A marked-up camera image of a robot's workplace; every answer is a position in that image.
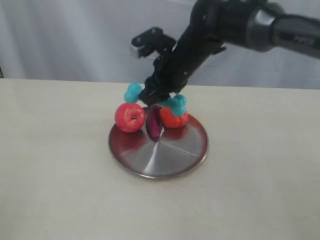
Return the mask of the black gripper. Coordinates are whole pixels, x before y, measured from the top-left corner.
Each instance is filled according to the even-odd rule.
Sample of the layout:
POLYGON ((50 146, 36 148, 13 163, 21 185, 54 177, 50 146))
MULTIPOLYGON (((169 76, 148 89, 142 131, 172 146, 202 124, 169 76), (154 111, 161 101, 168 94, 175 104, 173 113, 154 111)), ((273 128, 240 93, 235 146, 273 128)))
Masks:
POLYGON ((179 93, 208 57, 225 50, 223 42, 212 36, 207 29, 190 24, 176 42, 175 48, 160 56, 138 99, 145 105, 174 103, 170 94, 179 93))

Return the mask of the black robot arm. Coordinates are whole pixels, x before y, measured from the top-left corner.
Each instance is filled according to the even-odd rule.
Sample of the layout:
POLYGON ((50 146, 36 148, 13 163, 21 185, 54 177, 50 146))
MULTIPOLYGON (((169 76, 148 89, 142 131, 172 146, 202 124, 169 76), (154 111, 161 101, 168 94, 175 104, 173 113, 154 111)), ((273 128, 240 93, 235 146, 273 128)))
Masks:
POLYGON ((198 0, 179 39, 152 27, 131 40, 130 51, 138 58, 158 53, 138 98, 153 105, 179 93, 208 57, 225 50, 225 43, 257 52, 281 47, 319 58, 320 22, 287 14, 266 0, 198 0))

